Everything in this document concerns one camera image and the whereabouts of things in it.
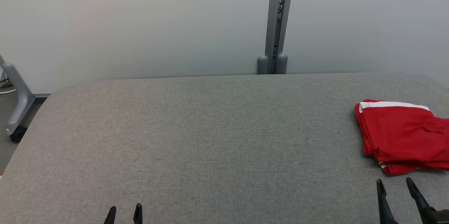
white wall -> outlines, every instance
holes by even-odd
[[[394,70],[449,87],[449,0],[291,0],[287,73]]]
[[[268,0],[0,0],[0,54],[33,93],[97,79],[255,74]]]

gray fabric surface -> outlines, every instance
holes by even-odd
[[[0,181],[1,223],[378,223],[382,178],[399,223],[420,223],[406,176],[362,153],[362,99],[428,106],[448,91],[386,73],[134,79],[48,98]],[[449,208],[448,173],[412,177]]]

white trim on red cloth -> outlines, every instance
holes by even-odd
[[[362,101],[359,103],[359,112],[362,113],[363,109],[369,108],[369,107],[415,107],[415,108],[422,108],[427,111],[430,111],[430,109],[426,106],[420,106],[410,103],[404,103],[404,102],[394,102],[394,101],[378,101],[378,102],[364,102]]]

